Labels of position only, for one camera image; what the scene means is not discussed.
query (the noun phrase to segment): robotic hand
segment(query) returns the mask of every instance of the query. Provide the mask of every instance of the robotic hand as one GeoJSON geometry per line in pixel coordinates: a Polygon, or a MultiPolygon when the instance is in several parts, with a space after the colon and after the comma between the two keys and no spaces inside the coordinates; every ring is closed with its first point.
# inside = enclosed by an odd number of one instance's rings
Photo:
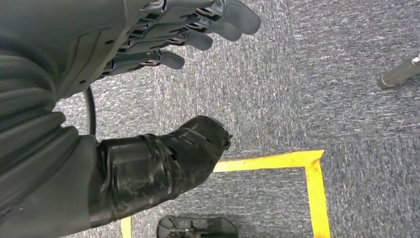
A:
{"type": "Polygon", "coordinates": [[[56,102],[108,75],[179,69],[162,48],[207,50],[260,19],[238,0],[0,0],[0,237],[55,238],[149,209],[203,183],[229,148],[198,116],[166,135],[100,143],[56,102]]]}

